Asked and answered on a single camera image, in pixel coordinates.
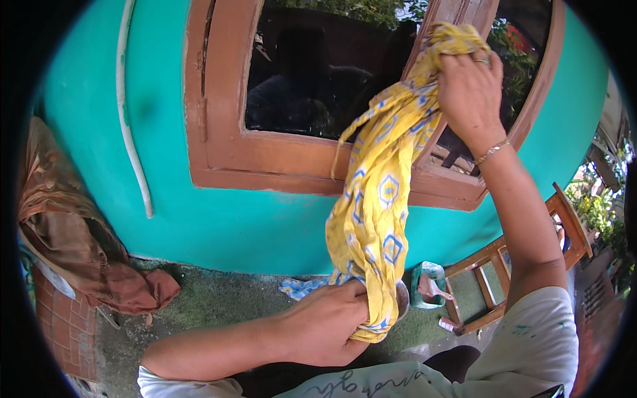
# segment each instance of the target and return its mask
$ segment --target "wooden window frame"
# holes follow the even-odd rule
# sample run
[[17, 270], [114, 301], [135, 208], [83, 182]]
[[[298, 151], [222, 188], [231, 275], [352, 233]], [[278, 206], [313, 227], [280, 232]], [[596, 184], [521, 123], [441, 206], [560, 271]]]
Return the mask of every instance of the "wooden window frame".
[[[330, 169], [337, 141], [245, 127], [246, 87], [263, 0], [192, 0], [184, 45], [184, 106], [190, 175], [197, 187], [272, 190], [339, 196], [352, 145], [345, 143]], [[484, 38], [499, 0], [432, 0], [416, 44], [434, 21], [474, 25]], [[547, 47], [529, 96], [509, 138], [518, 150], [551, 86], [562, 49], [565, 9], [553, 1]], [[415, 62], [417, 45], [403, 77]], [[426, 162], [444, 120], [412, 166], [409, 205], [473, 211], [487, 188], [481, 177]]]

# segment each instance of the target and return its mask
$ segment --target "open window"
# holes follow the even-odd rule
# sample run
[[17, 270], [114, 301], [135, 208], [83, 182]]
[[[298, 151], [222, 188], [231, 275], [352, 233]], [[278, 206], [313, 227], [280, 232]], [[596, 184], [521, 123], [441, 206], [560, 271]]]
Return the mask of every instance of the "open window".
[[[340, 195], [341, 131], [385, 87], [407, 75], [435, 21], [471, 24], [505, 64], [502, 119], [519, 149], [561, 53], [561, 0], [193, 0], [184, 101], [190, 174], [198, 187]], [[412, 167], [409, 203], [474, 210], [487, 193], [464, 144], [444, 120]]]

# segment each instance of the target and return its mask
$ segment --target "wooden chair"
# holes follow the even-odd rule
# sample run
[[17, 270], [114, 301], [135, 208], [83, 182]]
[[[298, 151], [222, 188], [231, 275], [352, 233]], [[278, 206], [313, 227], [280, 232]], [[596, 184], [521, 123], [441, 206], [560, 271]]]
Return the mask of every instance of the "wooden chair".
[[[553, 183], [553, 187], [555, 188], [555, 194], [546, 201], [546, 205], [551, 217], [555, 214], [559, 216], [562, 221], [562, 226], [571, 240], [571, 246], [564, 254], [566, 270], [569, 270], [585, 253], [588, 253], [589, 257], [592, 257], [593, 254], [589, 240], [587, 239], [586, 231], [584, 230], [577, 213], [575, 213], [575, 209], [571, 206], [571, 203], [568, 201], [564, 191], [562, 191], [556, 183]], [[460, 316], [458, 302], [455, 298], [453, 300], [448, 300], [447, 311], [449, 312], [449, 319], [455, 323], [455, 325], [453, 325], [453, 329], [458, 336], [473, 332], [481, 327], [485, 327], [491, 322], [495, 322], [504, 316], [506, 300], [499, 304], [495, 303], [491, 287], [489, 286], [489, 281], [487, 281], [482, 267], [489, 262], [493, 264], [493, 268], [496, 270], [497, 279], [502, 286], [502, 291], [504, 292], [505, 297], [507, 297], [509, 294], [511, 274], [505, 264], [504, 258], [502, 258], [502, 254], [505, 252], [505, 237], [501, 236], [483, 247], [478, 252], [470, 255], [460, 262], [457, 262], [445, 270], [447, 292], [451, 294], [453, 294], [454, 291], [449, 283], [449, 278], [466, 271], [473, 271], [476, 279], [478, 280], [478, 284], [480, 285], [484, 301], [487, 303], [487, 307], [489, 308], [489, 312], [486, 315], [483, 315], [479, 319], [465, 325], [462, 321], [462, 317]]]

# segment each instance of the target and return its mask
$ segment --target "left hand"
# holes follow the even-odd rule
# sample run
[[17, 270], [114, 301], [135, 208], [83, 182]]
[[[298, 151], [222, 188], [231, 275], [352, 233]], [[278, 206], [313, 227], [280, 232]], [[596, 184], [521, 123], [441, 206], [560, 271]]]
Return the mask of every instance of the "left hand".
[[279, 343], [282, 360], [313, 366], [345, 366], [369, 345], [349, 337], [369, 320], [365, 286], [352, 280], [323, 286], [287, 311], [268, 318], [268, 333]]

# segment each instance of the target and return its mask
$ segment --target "forearm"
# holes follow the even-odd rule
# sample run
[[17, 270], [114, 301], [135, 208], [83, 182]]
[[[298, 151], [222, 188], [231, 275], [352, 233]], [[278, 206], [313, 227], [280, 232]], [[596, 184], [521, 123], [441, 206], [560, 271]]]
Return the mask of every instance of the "forearm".
[[279, 362], [282, 348], [273, 321], [263, 318], [155, 341], [141, 365], [167, 380], [212, 381]]
[[507, 307], [544, 286], [566, 288], [564, 257], [535, 182], [515, 150], [505, 146], [480, 165], [512, 262]]

